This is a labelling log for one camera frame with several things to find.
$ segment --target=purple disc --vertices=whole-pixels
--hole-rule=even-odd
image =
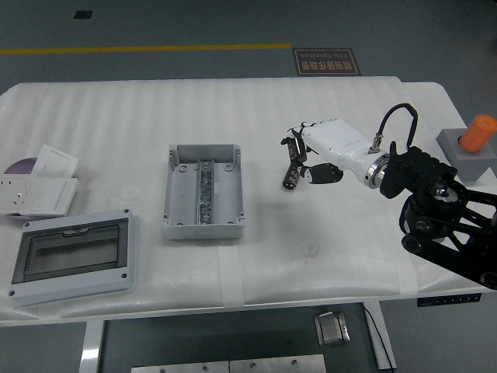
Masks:
[[[33,171],[34,164],[36,163],[36,158],[26,158],[14,163],[8,167],[4,173],[9,175],[16,174],[29,174]]]

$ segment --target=black cable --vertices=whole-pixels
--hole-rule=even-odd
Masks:
[[[380,128],[378,129],[377,135],[382,135],[383,134],[383,129],[385,127],[385,124],[387,123],[388,118],[390,115],[393,114],[398,109],[405,108],[412,116],[412,122],[411,122],[411,129],[409,130],[409,136],[407,137],[407,142],[405,143],[405,148],[409,150],[409,147],[411,146],[412,139],[414,138],[414,133],[416,132],[416,128],[418,126],[418,112],[414,109],[414,107],[411,106],[410,103],[399,103],[398,105],[395,105],[392,107],[384,116],[383,120],[381,121]]]
[[[388,355],[387,348],[385,346],[383,338],[381,337],[380,330],[378,330],[378,327],[376,326],[376,323],[373,319],[373,315],[371,315],[371,312],[369,311],[369,309],[366,308],[366,306],[363,303],[361,303],[361,305],[363,306],[364,311],[366,311],[367,314],[370,316],[371,321],[373,322],[374,328],[376,329],[376,333],[378,333],[378,336],[380,337],[380,342],[381,342],[381,345],[383,346],[383,349],[385,351],[385,355],[387,355],[388,364],[390,365],[391,371],[395,372],[394,366],[392,365],[391,360],[390,360],[390,356]]]

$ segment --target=orange cylinder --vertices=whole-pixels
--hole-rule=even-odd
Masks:
[[[496,130],[497,120],[478,115],[459,138],[459,146],[468,152],[479,152]]]

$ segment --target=white foam mat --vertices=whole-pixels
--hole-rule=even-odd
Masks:
[[[443,159],[436,135],[464,124],[443,88],[420,84],[355,77],[17,85],[0,100],[2,164],[36,156],[43,144],[79,159],[68,214],[130,208],[139,219],[138,283],[126,294],[15,309],[8,292],[22,223],[1,217],[0,319],[135,317],[481,289],[402,248],[398,217],[407,192],[387,200],[350,172],[332,185],[302,182],[292,192],[281,186],[289,159],[280,140],[288,128],[341,118],[373,139],[397,103],[419,112],[413,145]],[[413,99],[414,91],[423,93]],[[395,139],[401,150],[410,123],[407,112],[392,115],[384,147]],[[247,223],[241,239],[165,237],[169,144],[240,145]],[[321,159],[311,155],[313,162]],[[497,191],[486,174],[479,186]],[[232,248],[237,252],[227,255]],[[226,268],[233,260],[239,273]]]

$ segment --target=gray plastic enclosure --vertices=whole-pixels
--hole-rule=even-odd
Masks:
[[[9,297],[31,306],[130,291],[137,284],[137,219],[130,210],[30,221]]]
[[[241,151],[238,145],[170,145],[165,192],[169,239],[242,237]]]

